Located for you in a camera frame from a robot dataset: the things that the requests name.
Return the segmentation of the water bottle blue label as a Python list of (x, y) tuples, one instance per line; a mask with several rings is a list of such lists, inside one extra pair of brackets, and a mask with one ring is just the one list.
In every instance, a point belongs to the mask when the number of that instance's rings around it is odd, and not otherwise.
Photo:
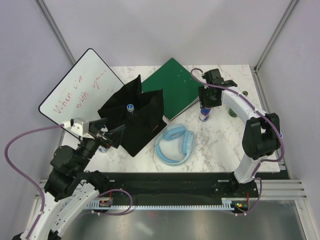
[(128, 113), (130, 113), (130, 114), (132, 114), (133, 112), (134, 112), (134, 110), (135, 110), (135, 107), (134, 107), (134, 105), (133, 104), (128, 104), (127, 106), (126, 106), (126, 109), (127, 109), (127, 112)]

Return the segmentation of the black canvas bag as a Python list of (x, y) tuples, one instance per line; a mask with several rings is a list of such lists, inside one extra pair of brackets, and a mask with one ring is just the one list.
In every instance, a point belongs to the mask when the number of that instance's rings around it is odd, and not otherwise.
[[(133, 113), (127, 111), (128, 104), (134, 105)], [(97, 112), (107, 118), (109, 130), (125, 125), (120, 145), (132, 157), (167, 125), (163, 120), (163, 90), (142, 92), (140, 75), (115, 92)]]

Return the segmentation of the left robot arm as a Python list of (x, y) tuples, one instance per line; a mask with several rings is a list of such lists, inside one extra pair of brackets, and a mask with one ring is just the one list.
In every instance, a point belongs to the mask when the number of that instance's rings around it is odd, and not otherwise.
[(25, 231), (15, 240), (59, 240), (81, 211), (96, 197), (110, 191), (109, 178), (99, 171), (85, 168), (99, 147), (118, 148), (125, 130), (121, 125), (103, 131), (107, 118), (88, 121), (74, 118), (61, 124), (79, 136), (76, 149), (60, 146), (50, 164), (53, 167), (43, 189), (38, 191), (41, 206)]

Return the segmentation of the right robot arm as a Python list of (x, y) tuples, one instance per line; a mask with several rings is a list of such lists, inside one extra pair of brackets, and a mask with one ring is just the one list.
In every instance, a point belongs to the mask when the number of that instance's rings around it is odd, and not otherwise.
[(229, 184), (230, 193), (240, 197), (247, 191), (246, 184), (254, 179), (261, 163), (270, 161), (265, 157), (283, 146), (280, 141), (280, 119), (276, 113), (257, 109), (233, 80), (221, 77), (219, 69), (203, 72), (202, 78), (205, 83), (198, 87), (199, 118), (205, 122), (213, 108), (226, 105), (244, 124), (244, 155), (233, 173), (236, 180)]

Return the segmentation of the blue silver energy drink can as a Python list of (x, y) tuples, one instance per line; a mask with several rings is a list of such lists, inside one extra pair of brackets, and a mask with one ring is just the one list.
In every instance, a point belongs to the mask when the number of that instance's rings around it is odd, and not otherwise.
[(212, 110), (211, 107), (201, 107), (200, 108), (200, 113), (199, 113), (199, 119), (202, 122), (208, 121), (209, 118), (210, 118), (211, 110)]

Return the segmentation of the water bottle near left arm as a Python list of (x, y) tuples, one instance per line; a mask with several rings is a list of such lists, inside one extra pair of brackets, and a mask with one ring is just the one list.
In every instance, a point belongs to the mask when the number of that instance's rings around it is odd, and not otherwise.
[(106, 153), (107, 151), (108, 151), (109, 149), (108, 148), (105, 148), (105, 147), (103, 147), (103, 146), (99, 146), (99, 148), (98, 148), (98, 151), (100, 152), (100, 153)]

